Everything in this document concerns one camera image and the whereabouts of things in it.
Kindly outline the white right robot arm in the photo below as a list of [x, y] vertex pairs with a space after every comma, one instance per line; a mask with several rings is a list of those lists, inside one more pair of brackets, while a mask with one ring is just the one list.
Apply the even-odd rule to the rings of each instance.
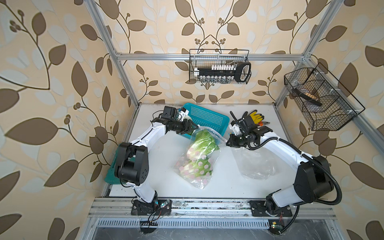
[[332, 176], [329, 162], [324, 157], [314, 157], [299, 150], [266, 126], [253, 130], [243, 130], [238, 125], [230, 125], [229, 128], [231, 134], [227, 141], [228, 147], [245, 147], [251, 151], [269, 150], [296, 171], [291, 186], [266, 197], [266, 209], [270, 214], [288, 205], [317, 202], [334, 206], [341, 202], [340, 185]]

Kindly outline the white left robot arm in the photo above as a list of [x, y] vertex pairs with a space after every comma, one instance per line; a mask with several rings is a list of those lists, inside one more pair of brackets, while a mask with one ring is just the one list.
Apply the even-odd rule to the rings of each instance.
[[189, 113], [184, 107], [165, 106], [136, 140], [118, 146], [114, 175], [122, 187], [132, 188], [142, 203], [155, 204], [157, 201], [157, 192], [147, 183], [150, 150], [169, 131], [183, 135], [198, 129]]

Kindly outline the pink dotted zipper bag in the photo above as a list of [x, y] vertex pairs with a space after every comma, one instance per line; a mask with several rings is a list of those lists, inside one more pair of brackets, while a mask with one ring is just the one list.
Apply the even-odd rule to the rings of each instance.
[[199, 127], [192, 133], [187, 150], [175, 163], [174, 172], [195, 188], [204, 189], [213, 177], [225, 141], [214, 129]]

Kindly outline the large chinese cabbage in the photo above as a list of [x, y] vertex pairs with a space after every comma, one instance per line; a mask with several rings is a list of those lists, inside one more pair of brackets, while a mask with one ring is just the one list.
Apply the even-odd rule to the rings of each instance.
[[179, 168], [180, 174], [192, 180], [211, 176], [212, 155], [219, 150], [216, 139], [207, 129], [196, 132], [195, 140], [186, 153], [187, 163]]

